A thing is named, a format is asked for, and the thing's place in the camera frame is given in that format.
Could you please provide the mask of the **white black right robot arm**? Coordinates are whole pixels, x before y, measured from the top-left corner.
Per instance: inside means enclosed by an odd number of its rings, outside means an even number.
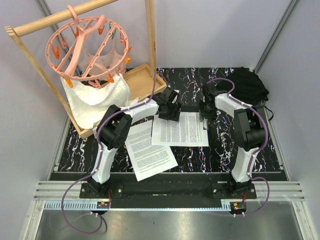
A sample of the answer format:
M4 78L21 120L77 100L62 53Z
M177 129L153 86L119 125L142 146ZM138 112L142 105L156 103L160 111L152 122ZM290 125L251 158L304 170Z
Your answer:
M238 150L226 190L230 197L239 198L250 190L254 162L268 143L264 108L240 101L230 91L218 91L212 82L202 86L202 95L203 100L199 103L201 120L212 121L218 110L233 118L233 141Z

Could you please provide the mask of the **printed paper sheet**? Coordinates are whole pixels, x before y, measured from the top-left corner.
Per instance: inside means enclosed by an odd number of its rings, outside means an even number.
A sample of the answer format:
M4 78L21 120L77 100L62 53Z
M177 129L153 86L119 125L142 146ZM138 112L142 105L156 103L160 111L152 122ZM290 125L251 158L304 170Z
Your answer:
M182 112L178 121L161 119L152 122L151 144L170 147L208 147L208 121L198 112Z
M132 126L125 141L137 181L178 166L169 146L152 145L151 120Z

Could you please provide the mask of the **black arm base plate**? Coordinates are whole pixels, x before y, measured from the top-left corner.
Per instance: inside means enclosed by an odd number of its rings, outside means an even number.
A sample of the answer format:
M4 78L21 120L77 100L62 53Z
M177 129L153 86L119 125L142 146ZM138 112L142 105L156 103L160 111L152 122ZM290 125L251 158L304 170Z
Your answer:
M81 184L81 199L106 198L124 199L138 196L201 196L213 199L246 199L257 198L256 189L251 183L250 190L242 196L231 196L227 191L229 173L159 173L147 179L137 181L133 173L111 173L107 189L95 192L87 180Z

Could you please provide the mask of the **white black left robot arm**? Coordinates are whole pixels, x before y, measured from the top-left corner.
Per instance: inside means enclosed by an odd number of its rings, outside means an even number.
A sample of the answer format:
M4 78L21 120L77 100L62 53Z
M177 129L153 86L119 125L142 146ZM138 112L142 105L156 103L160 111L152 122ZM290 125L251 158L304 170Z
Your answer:
M143 118L158 115L164 120L178 121L181 112L181 96L167 86L163 92L153 94L128 107L111 105L97 127L98 153L87 183L97 198L108 193L107 181L115 154L128 137L131 125Z

